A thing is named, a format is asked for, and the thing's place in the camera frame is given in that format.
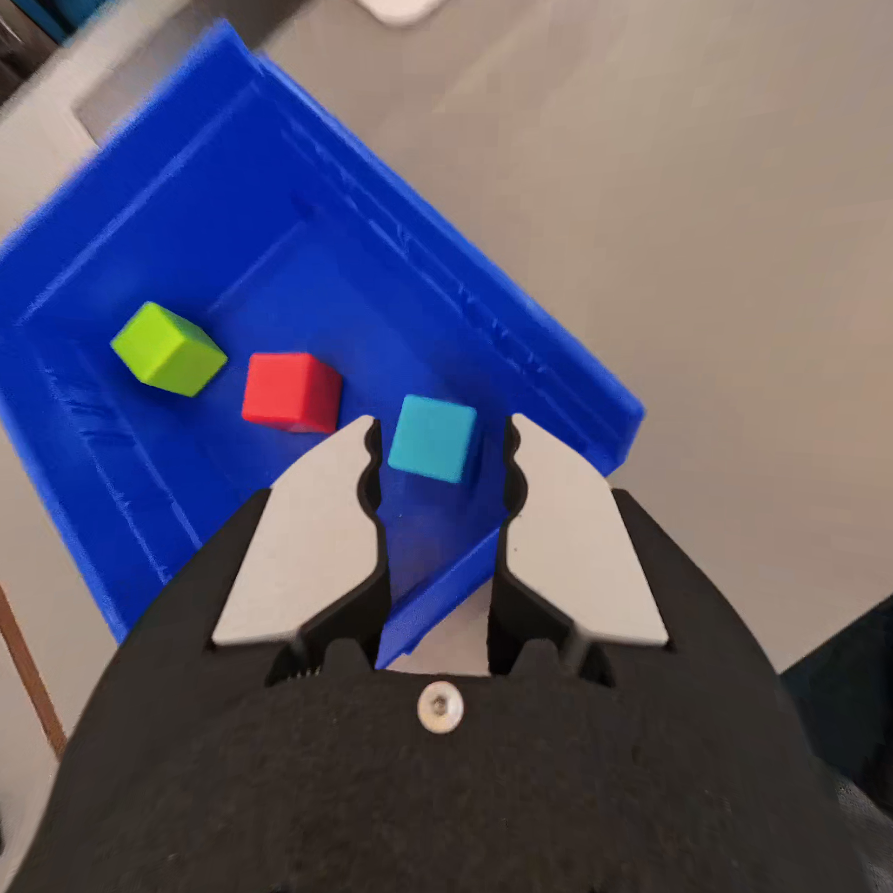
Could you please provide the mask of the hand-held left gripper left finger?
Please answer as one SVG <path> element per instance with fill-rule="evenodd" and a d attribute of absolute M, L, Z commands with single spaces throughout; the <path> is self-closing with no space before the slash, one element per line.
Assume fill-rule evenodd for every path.
<path fill-rule="evenodd" d="M 215 646 L 286 643 L 301 672 L 335 640 L 375 666 L 391 610 L 381 503 L 380 421 L 363 415 L 270 488 L 212 634 Z"/>

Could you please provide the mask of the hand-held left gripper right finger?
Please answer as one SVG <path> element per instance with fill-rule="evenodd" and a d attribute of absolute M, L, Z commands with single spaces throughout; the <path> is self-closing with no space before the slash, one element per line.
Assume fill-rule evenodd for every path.
<path fill-rule="evenodd" d="M 610 673 L 604 645 L 671 643 L 611 486 L 521 413 L 506 420 L 504 519 L 486 628 L 491 673 L 534 640 L 570 673 Z"/>

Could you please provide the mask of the red cube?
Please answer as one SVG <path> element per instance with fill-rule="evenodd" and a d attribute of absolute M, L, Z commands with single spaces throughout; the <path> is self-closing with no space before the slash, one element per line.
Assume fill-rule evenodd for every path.
<path fill-rule="evenodd" d="M 310 353 L 253 353 L 242 418 L 290 433 L 338 429 L 343 377 Z"/>

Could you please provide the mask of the cyan cube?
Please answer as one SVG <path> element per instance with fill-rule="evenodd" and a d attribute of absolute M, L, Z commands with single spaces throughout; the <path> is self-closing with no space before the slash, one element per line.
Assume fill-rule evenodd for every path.
<path fill-rule="evenodd" d="M 475 408 L 409 394 L 401 405 L 387 465 L 458 485 L 470 471 L 478 429 Z"/>

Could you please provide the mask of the green cube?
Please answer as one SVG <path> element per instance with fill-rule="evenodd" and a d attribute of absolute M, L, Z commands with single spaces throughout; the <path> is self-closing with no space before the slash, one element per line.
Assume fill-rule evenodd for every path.
<path fill-rule="evenodd" d="M 110 347 L 139 382 L 185 397 L 197 396 L 229 361 L 204 329 L 153 301 L 139 307 Z"/>

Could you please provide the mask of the blue plastic bin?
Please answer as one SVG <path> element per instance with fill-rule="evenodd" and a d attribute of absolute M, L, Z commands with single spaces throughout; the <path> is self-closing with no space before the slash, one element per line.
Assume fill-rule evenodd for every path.
<path fill-rule="evenodd" d="M 319 436 L 243 420 L 253 353 L 343 377 L 340 422 L 408 394 L 475 408 L 470 484 L 383 466 L 394 612 L 409 653 L 494 573 L 506 419 L 609 475 L 641 401 L 227 22 L 2 245 L 2 420 L 122 642 L 169 580 Z M 145 302 L 228 363 L 195 397 L 139 382 L 110 342 Z"/>

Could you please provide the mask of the grey wood-edged desk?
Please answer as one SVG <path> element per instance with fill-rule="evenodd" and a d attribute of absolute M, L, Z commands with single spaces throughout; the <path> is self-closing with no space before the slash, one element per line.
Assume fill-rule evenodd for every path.
<path fill-rule="evenodd" d="M 29 843 L 67 739 L 13 609 L 1 594 L 2 861 Z"/>

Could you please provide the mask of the person's grey hoodie torso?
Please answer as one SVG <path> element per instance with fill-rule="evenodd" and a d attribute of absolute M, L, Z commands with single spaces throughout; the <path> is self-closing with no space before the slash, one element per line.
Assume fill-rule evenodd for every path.
<path fill-rule="evenodd" d="M 831 769 L 835 795 L 870 891 L 892 892 L 892 820 L 854 782 Z"/>

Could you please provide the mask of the wooden document stand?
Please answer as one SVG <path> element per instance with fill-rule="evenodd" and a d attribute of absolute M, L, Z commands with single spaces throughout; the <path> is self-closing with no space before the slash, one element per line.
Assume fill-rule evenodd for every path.
<path fill-rule="evenodd" d="M 426 20 L 446 1 L 355 1 L 388 28 L 409 28 Z"/>

